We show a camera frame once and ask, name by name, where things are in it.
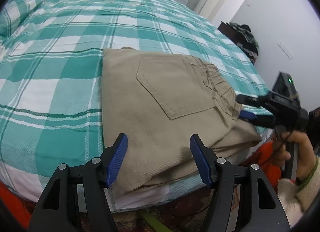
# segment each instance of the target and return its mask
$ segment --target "back pocket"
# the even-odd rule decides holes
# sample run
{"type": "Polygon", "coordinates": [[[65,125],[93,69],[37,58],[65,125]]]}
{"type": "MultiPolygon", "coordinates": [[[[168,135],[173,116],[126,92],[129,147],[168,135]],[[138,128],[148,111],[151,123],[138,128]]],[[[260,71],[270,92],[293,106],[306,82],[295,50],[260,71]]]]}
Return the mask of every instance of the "back pocket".
{"type": "Polygon", "coordinates": [[[137,80],[173,120],[214,107],[204,74],[204,68],[186,57],[143,57],[137,80]]]}

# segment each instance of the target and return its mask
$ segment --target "patterned rug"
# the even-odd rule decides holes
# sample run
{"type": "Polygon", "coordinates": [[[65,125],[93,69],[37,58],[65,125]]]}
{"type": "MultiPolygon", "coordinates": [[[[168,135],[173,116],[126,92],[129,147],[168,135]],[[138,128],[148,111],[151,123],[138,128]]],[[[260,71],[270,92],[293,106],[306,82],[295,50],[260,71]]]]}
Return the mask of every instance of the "patterned rug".
{"type": "MultiPolygon", "coordinates": [[[[213,190],[203,187],[167,204],[147,208],[146,211],[173,232],[198,232],[211,201],[213,190]]],[[[231,210],[239,205],[238,191],[234,190],[231,210]]],[[[153,232],[141,217],[140,211],[112,214],[119,232],[153,232]]],[[[91,232],[88,215],[81,213],[83,230],[91,232]]]]}

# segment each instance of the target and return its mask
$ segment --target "light switch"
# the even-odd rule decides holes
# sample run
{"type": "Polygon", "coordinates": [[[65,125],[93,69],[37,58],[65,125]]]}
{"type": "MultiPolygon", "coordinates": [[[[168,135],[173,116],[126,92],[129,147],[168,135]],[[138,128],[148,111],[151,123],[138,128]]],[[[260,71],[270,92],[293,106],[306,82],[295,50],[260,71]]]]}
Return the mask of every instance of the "light switch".
{"type": "Polygon", "coordinates": [[[282,42],[279,42],[278,46],[288,56],[289,59],[293,59],[293,54],[289,51],[289,49],[286,46],[284,46],[282,42]]]}

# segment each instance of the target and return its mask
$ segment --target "person's hand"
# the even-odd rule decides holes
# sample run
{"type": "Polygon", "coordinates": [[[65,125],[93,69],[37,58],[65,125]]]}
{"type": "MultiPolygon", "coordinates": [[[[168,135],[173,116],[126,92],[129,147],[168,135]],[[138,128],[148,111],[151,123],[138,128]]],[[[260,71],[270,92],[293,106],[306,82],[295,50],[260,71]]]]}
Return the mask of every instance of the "person's hand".
{"type": "MultiPolygon", "coordinates": [[[[289,132],[284,132],[281,134],[282,138],[288,142],[295,142],[299,144],[299,154],[298,154],[298,165],[297,165],[297,178],[301,181],[305,180],[312,169],[316,165],[316,156],[313,152],[313,147],[306,133],[293,131],[291,135],[289,132]]],[[[285,145],[280,141],[276,140],[276,136],[272,136],[273,144],[272,147],[274,151],[278,150],[272,157],[272,164],[282,167],[285,161],[290,160],[291,155],[286,151],[285,145]]]]}

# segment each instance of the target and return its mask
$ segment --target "green sleeve cuff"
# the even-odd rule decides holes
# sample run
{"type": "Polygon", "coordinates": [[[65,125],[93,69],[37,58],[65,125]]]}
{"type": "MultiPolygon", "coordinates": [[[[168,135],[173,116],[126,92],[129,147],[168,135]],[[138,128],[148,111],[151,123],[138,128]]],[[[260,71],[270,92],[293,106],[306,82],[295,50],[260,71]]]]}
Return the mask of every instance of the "green sleeve cuff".
{"type": "Polygon", "coordinates": [[[310,180],[312,179],[313,175],[315,174],[315,171],[316,171],[316,169],[318,167],[318,164],[319,164],[319,158],[317,157],[316,164],[313,167],[313,169],[312,169],[311,173],[309,174],[309,176],[303,182],[300,182],[297,179],[296,184],[298,185],[298,192],[301,191],[302,189],[304,189],[305,186],[307,186],[307,184],[310,182],[310,180]]]}

